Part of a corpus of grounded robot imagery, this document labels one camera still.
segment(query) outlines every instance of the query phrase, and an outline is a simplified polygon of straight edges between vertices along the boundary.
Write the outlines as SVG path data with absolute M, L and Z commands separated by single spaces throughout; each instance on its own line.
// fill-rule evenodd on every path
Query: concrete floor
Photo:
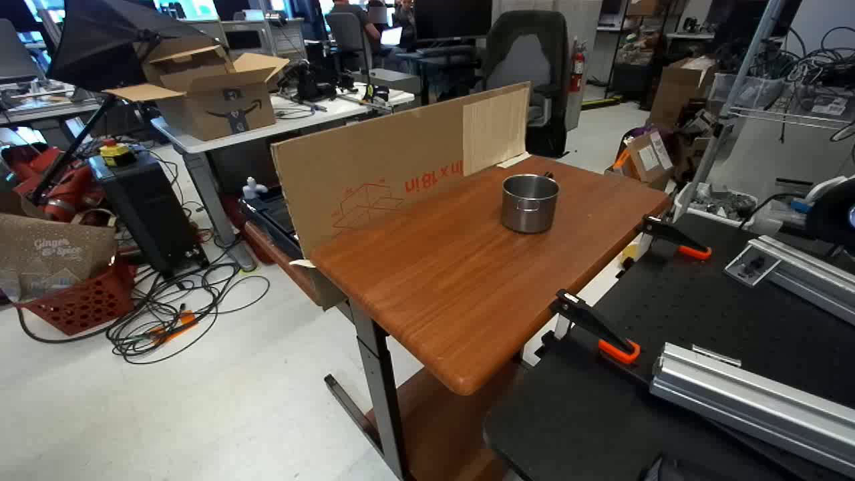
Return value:
M 632 104 L 581 113 L 562 163 L 603 171 L 619 135 L 643 119 Z M 28 342 L 12 311 L 0 311 L 0 478 L 393 478 L 322 386 L 337 375 L 367 407 L 351 327 L 337 311 L 321 312 L 277 267 L 254 275 L 273 283 L 258 306 L 219 318 L 192 350 L 158 366 L 122 364 L 102 336 Z M 258 288 L 238 286 L 224 308 Z M 592 302 L 605 288 L 596 282 L 581 296 Z M 393 362 L 398 383 L 418 370 L 395 342 Z

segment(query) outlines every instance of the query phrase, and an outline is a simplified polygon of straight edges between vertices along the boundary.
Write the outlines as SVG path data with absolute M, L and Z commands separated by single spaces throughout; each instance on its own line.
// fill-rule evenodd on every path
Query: plastic crate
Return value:
M 135 267 L 116 259 L 104 272 L 71 288 L 23 302 L 20 308 L 71 336 L 130 312 L 134 275 Z

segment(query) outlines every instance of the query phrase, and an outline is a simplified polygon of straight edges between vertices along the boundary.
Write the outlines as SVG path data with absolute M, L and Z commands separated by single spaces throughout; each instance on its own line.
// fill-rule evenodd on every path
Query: wooden table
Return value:
M 501 183 L 522 171 L 549 171 L 560 184 L 552 231 L 542 235 L 516 235 L 500 226 Z M 621 177 L 522 161 L 473 173 L 322 243 L 313 259 L 350 300 L 373 405 L 371 442 L 386 466 L 399 478 L 412 474 L 386 334 L 446 391 L 474 397 L 549 318 L 554 291 L 581 288 L 635 235 L 640 217 L 664 205 L 661 193 Z M 331 378 L 329 389 L 359 419 Z

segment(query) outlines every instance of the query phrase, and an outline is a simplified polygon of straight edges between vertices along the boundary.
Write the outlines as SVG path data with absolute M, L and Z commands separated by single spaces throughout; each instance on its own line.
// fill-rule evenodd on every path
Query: cardboard sheet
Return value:
M 512 87 L 273 145 L 302 252 L 522 152 Z

